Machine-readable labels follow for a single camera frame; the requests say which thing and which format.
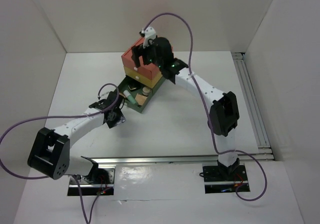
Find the red top drawer unit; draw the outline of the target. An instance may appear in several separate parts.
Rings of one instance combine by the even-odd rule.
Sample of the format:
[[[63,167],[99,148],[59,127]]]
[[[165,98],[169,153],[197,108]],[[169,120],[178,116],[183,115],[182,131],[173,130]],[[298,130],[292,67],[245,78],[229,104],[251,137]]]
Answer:
[[[140,66],[137,67],[132,59],[132,55],[132,48],[129,47],[129,49],[121,56],[126,75],[131,76],[134,79],[136,79],[136,76],[144,76],[149,80],[153,80],[158,74],[161,74],[159,68],[155,64],[150,63],[145,65],[142,56],[139,57]]]

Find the black round cushion compact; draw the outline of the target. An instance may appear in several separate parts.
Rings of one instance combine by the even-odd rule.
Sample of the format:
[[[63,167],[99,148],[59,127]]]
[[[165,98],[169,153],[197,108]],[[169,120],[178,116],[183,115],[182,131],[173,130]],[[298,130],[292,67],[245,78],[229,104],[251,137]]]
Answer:
[[[126,121],[122,111],[120,109],[110,111],[108,115],[108,124],[109,128],[113,128],[119,124],[122,124]]]

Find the yellow drawer unit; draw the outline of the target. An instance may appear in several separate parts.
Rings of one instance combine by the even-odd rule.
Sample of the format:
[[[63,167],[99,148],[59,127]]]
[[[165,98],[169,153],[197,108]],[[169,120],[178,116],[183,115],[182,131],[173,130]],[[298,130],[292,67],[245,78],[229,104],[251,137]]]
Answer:
[[[124,67],[124,72],[127,76],[129,76],[130,78],[140,82],[141,84],[149,87],[149,88],[154,88],[157,84],[160,84],[161,81],[164,80],[162,74],[160,72],[158,72],[154,78],[149,79],[145,76],[143,76],[142,74],[139,74],[137,71],[132,70],[130,68]]]

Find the mint green bottle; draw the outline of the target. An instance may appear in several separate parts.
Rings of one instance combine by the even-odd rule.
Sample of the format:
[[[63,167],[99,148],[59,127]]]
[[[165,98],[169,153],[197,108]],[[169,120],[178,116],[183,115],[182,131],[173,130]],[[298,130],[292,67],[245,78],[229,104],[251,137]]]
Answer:
[[[131,94],[131,92],[129,90],[124,90],[123,94],[125,95],[125,97],[128,99],[128,101],[130,103],[132,103],[133,105],[138,106],[139,103],[137,102],[137,100],[133,97],[133,95]]]

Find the green bottom drawer unit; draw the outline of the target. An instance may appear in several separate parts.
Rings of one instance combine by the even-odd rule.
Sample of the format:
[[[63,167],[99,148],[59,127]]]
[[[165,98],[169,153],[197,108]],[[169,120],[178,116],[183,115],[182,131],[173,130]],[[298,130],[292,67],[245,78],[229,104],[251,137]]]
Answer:
[[[142,113],[164,81],[165,78],[161,77],[151,88],[126,75],[118,85],[120,97],[123,97],[124,104],[128,108]]]

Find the black square gold compact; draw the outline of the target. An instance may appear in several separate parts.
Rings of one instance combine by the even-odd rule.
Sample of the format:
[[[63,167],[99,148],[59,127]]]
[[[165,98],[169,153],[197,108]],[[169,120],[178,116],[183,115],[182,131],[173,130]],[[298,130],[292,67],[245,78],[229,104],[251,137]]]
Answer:
[[[135,81],[135,80],[130,80],[127,85],[128,85],[127,86],[128,89],[130,91],[137,91],[137,90],[141,89],[141,87],[142,87],[141,83],[138,81]]]

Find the beige square palette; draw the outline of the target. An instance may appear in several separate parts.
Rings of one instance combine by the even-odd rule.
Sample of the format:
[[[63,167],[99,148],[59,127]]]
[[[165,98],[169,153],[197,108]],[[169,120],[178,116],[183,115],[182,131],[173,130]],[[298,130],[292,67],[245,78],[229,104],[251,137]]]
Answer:
[[[147,96],[141,95],[141,94],[136,94],[135,100],[140,106],[143,106],[147,100]]]

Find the beige foundation bottle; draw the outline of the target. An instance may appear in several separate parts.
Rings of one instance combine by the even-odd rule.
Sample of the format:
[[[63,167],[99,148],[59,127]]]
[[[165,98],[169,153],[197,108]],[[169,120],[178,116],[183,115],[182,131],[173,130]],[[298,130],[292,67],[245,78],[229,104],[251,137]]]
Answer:
[[[149,88],[149,87],[147,87],[147,86],[144,86],[144,87],[142,88],[142,94],[143,94],[144,96],[149,96],[151,93],[152,93],[152,89],[151,89],[151,88]]]

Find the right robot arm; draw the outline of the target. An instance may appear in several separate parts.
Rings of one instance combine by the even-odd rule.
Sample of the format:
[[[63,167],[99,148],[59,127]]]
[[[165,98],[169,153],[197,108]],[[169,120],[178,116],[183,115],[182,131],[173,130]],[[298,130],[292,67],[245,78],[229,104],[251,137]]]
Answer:
[[[134,45],[131,51],[137,67],[141,63],[155,64],[165,79],[201,98],[218,154],[218,174],[224,180],[231,179],[240,163],[235,151],[235,128],[240,117],[236,95],[213,87],[193,72],[190,65],[174,57],[166,38],[157,37],[146,46]]]

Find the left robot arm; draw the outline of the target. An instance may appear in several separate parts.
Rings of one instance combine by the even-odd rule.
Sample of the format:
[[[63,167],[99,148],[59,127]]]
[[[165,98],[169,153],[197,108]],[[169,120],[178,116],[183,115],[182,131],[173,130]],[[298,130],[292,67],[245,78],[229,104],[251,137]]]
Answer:
[[[38,131],[27,164],[56,180],[64,175],[80,175],[87,183],[94,183],[105,172],[89,157],[71,157],[70,149],[92,130],[106,124],[110,129],[125,122],[120,109],[123,96],[110,92],[106,99],[92,103],[81,115],[68,123]]]

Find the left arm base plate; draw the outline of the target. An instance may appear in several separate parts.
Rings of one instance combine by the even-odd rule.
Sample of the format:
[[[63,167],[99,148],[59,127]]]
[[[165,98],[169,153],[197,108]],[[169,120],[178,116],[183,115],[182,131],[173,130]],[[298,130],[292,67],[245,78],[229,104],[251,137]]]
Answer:
[[[82,196],[114,195],[115,170],[114,166],[102,168],[103,171],[97,175],[95,180],[88,180],[81,175],[76,176],[81,189]]]

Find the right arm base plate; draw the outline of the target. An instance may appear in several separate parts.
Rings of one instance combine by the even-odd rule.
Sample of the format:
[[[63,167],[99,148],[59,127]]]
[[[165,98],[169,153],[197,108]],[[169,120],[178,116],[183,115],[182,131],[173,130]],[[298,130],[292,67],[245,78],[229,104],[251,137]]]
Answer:
[[[244,165],[240,165],[234,173],[223,177],[217,166],[203,166],[199,176],[203,178],[205,194],[250,192],[250,186]]]

